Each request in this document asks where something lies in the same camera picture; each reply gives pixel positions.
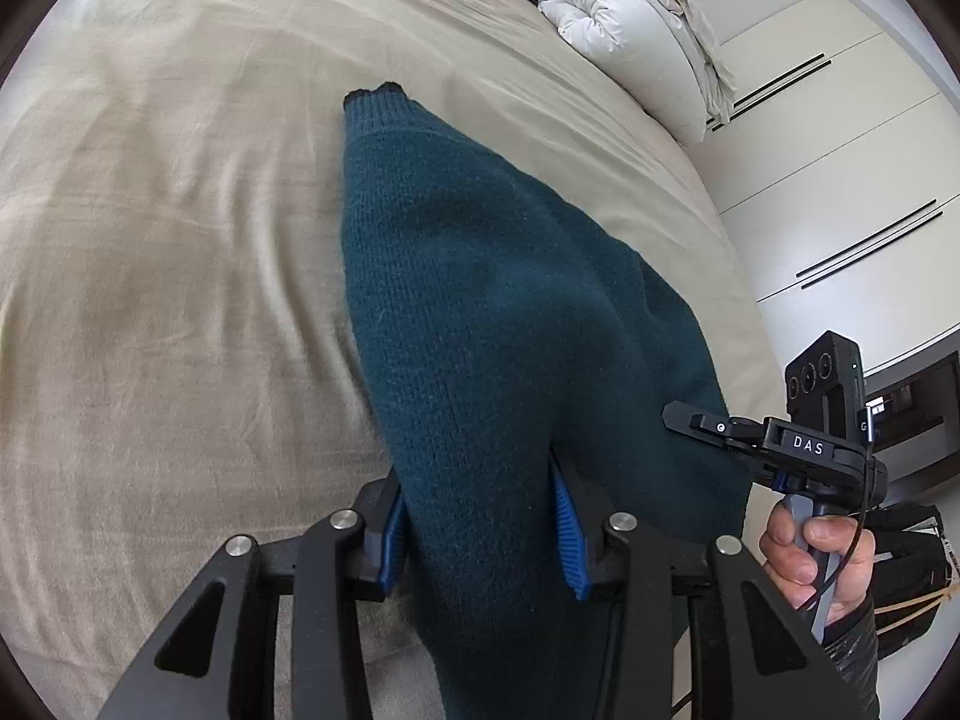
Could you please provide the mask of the dark green knit sweater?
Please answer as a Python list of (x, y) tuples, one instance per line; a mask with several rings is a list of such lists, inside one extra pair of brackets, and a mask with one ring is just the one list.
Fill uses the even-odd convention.
[(724, 408), (686, 302), (550, 187), (387, 83), (345, 101), (350, 322), (412, 524), (413, 619), (452, 718), (584, 718), (607, 614), (574, 598), (550, 460), (704, 543), (750, 478), (669, 433)]

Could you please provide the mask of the white folded duvet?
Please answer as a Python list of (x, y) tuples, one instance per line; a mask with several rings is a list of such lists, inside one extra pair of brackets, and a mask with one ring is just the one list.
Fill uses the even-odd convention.
[(731, 120), (736, 80), (698, 0), (540, 0), (560, 37), (683, 146)]

